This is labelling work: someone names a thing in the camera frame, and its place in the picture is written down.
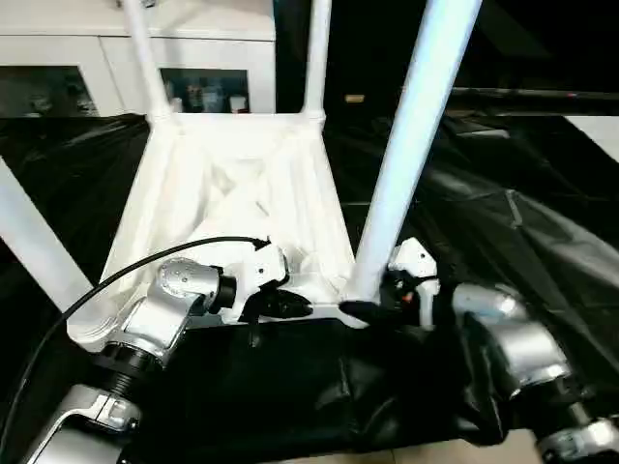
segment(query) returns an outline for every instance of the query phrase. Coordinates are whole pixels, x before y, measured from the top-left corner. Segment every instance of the white frame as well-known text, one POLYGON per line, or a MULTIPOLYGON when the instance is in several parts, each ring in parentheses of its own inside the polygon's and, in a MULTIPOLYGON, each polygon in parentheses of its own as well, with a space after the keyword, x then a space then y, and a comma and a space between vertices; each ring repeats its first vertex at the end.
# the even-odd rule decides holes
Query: white frame
POLYGON ((123 112, 96 37, 2 36, 0 68, 8 66, 76 66, 100 116, 123 112))
MULTIPOLYGON (((275 113, 275 43, 151 39, 159 68, 186 70, 245 70, 252 113, 275 113)), ((144 80, 131 38, 103 37, 102 46, 125 110, 148 112, 144 80)))

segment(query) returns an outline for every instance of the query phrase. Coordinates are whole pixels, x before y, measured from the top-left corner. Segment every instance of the metal bracket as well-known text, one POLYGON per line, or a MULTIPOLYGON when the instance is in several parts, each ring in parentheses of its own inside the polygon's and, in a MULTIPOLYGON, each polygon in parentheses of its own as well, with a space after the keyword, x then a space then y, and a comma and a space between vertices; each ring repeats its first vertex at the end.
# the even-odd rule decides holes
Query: metal bracket
POLYGON ((122 432, 136 427, 140 412, 134 404, 107 391, 75 385, 39 435, 37 445, 28 453, 27 464, 38 461, 54 434, 70 416, 82 416, 110 430, 122 432))

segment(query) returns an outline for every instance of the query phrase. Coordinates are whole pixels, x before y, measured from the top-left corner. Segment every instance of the glass cabinet door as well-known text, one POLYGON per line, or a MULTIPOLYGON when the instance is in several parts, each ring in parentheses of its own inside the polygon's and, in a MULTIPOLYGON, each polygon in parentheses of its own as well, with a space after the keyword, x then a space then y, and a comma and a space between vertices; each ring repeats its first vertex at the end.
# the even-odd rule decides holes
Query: glass cabinet door
POLYGON ((177 112, 250 112, 248 73, 236 70, 161 69, 165 92, 177 112))
POLYGON ((0 36, 0 117, 123 113, 99 38, 0 36))
POLYGON ((0 118, 99 116, 77 66, 0 67, 0 118))

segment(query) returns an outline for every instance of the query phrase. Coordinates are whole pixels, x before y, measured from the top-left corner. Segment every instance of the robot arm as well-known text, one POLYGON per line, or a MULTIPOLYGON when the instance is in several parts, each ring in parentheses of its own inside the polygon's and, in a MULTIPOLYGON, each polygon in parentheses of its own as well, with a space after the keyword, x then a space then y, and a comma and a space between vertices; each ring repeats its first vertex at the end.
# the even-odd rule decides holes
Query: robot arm
MULTIPOLYGON (((439 286, 427 278, 435 275, 436 263, 415 239, 396 250, 386 274, 391 294, 396 295, 393 301, 407 302, 414 293, 424 329, 434 325, 433 298, 439 286)), ((452 311, 479 328, 480 339, 475 341, 487 347, 497 388, 536 436, 544 462, 617 462, 619 431, 611 421, 587 411, 564 351, 524 304, 507 291, 470 283, 450 291, 452 311)))
POLYGON ((139 426, 139 399, 165 368, 190 318, 231 307, 236 279, 189 259, 165 261, 97 356, 89 385, 75 385, 41 432, 27 464, 114 464, 139 426))

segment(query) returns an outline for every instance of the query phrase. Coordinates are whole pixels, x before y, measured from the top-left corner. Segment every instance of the black fabric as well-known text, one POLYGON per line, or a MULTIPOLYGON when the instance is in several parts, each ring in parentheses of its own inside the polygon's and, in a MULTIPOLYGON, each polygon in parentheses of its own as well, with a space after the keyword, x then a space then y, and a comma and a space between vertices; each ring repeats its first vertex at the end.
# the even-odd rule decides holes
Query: black fabric
MULTIPOLYGON (((327 122, 354 246, 389 129, 388 119, 327 122)), ((0 153, 93 280, 147 135, 134 117, 0 125, 0 153)), ((619 164, 560 118, 447 119, 401 232, 424 243, 444 278, 517 288, 569 352, 595 394, 589 406, 603 416, 619 409, 618 176, 619 164)), ((1 257, 0 339, 12 353, 0 382, 6 398, 56 313, 6 250, 1 257)), ((259 328, 258 346, 248 326, 189 332, 127 453, 145 463, 259 462, 455 437, 499 443, 517 426, 513 412, 475 335, 447 320, 430 335, 337 321, 272 324, 259 328)), ((13 460, 87 365, 59 333, 20 412, 13 460)))

